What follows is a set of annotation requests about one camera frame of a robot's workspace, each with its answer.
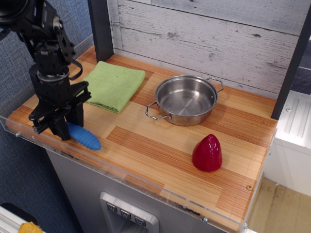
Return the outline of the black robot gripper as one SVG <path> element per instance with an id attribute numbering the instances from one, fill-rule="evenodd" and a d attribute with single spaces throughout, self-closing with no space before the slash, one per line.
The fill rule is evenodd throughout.
<path id="1" fill-rule="evenodd" d="M 62 140 L 70 140 L 67 122 L 84 126 L 83 103 L 91 98 L 88 82 L 70 84 L 68 71 L 56 76 L 44 76 L 38 70 L 29 73 L 38 97 L 38 105 L 29 115 L 34 132 L 49 128 Z"/>

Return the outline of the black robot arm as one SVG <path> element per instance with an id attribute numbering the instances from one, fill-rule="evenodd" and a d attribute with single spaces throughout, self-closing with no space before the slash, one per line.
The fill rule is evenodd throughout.
<path id="1" fill-rule="evenodd" d="M 69 75 L 69 65 L 82 65 L 74 60 L 74 44 L 65 33 L 63 21 L 46 0 L 2 0 L 0 33 L 4 39 L 16 32 L 25 43 L 34 64 L 29 74 L 38 97 L 38 105 L 29 115 L 37 134 L 46 129 L 69 140 L 69 125 L 83 127 L 83 103 L 90 99 L 88 82 L 70 84 L 81 76 Z"/>

